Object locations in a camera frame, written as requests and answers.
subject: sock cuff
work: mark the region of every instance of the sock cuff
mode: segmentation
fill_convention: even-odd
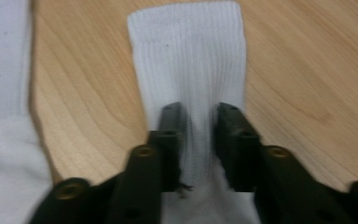
[[[128,25],[132,44],[159,43],[188,35],[189,31],[216,32],[227,38],[243,36],[241,8],[234,1],[146,8],[130,14]]]

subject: white sock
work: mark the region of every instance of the white sock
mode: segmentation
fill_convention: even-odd
[[[128,25],[149,130],[157,129],[165,105],[182,102],[188,117],[182,182],[195,189],[184,200],[165,194],[164,223],[257,222],[252,194],[228,190],[211,139],[219,102],[244,108],[240,7],[232,1],[152,7],[131,14]]]
[[[0,224],[25,223],[51,186],[28,111],[31,11],[0,0]]]

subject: wood grain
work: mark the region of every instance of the wood grain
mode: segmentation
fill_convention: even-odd
[[[145,141],[126,18],[170,1],[34,2],[32,107],[62,177],[100,182]],[[358,1],[239,1],[246,114],[322,182],[358,179]]]

